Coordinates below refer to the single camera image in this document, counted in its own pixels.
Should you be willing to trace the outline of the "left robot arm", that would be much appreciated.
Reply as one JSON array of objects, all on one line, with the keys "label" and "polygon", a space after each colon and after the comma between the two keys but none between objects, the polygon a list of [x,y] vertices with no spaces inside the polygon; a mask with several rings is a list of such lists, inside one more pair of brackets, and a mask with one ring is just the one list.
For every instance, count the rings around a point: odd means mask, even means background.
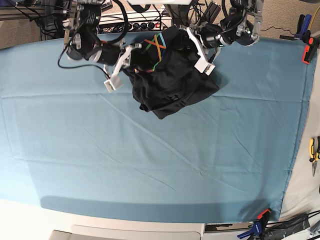
[{"label": "left robot arm", "polygon": [[194,67],[202,74],[210,75],[215,68],[214,59],[223,47],[234,42],[252,46],[260,39],[262,25],[262,0],[231,0],[226,13],[225,2],[221,2],[224,19],[219,24],[204,22],[200,26],[185,27],[189,39],[195,44],[199,59]]}]

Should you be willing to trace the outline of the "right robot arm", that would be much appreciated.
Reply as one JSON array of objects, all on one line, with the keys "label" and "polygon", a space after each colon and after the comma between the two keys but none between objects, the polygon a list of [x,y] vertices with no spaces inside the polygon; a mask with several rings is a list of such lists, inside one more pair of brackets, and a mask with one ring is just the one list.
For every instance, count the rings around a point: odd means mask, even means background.
[{"label": "right robot arm", "polygon": [[[142,48],[140,43],[124,46],[125,36],[129,31],[129,18],[123,4],[119,0],[115,3],[123,16],[123,31],[117,38],[103,41],[98,37],[102,4],[97,0],[77,0],[73,17],[69,19],[65,30],[63,50],[57,60],[61,69],[98,68],[105,76],[103,84],[110,93],[123,85],[119,73],[131,65],[132,53]],[[61,59],[64,54],[71,60],[86,60],[92,64],[63,66]]]}]

